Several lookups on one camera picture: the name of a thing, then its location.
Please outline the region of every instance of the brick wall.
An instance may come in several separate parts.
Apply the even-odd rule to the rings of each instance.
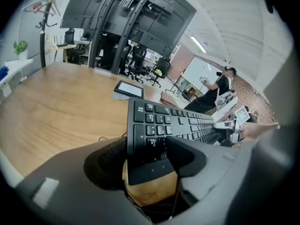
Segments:
[[[193,58],[194,54],[186,46],[181,44],[179,51],[177,52],[175,58],[172,61],[168,77],[170,79],[178,78],[181,72],[188,67]],[[221,70],[224,70],[224,68],[221,65],[213,61],[204,58],[200,59],[208,62],[213,66],[216,66]],[[241,106],[248,106],[250,110],[256,110],[258,112],[259,123],[273,123],[277,121],[274,117],[273,110],[268,104],[268,102],[259,93],[255,94],[253,92],[252,86],[249,83],[247,83],[244,79],[237,76],[233,85],[233,89],[235,89],[239,101],[236,104],[236,106],[222,120],[226,120],[229,114],[232,115]]]
[[[173,58],[171,63],[171,68],[168,72],[167,77],[172,80],[173,78],[178,79],[180,74],[184,69],[188,67],[192,59],[194,58],[194,54],[182,43],[178,43],[180,49],[176,53],[176,56]]]

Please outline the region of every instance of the tablet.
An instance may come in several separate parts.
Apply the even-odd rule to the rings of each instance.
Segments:
[[[114,91],[129,97],[144,99],[144,88],[129,84],[124,81],[119,81]]]

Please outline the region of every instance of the potted plant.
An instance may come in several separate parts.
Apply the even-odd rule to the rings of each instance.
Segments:
[[[26,41],[21,41],[17,45],[17,42],[14,42],[14,49],[15,53],[19,55],[21,61],[25,61],[27,59],[28,50],[27,50],[28,43]]]

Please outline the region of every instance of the computer monitor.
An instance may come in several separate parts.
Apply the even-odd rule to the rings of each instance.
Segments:
[[[94,30],[105,0],[70,0],[61,28]],[[121,36],[137,0],[115,0],[103,32]],[[129,39],[169,57],[196,10],[185,0],[149,0]]]

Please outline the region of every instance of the black keyboard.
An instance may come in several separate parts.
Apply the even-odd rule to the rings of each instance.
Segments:
[[[211,116],[131,97],[127,118],[129,185],[151,181],[174,171],[166,155],[166,136],[214,144],[218,135]]]

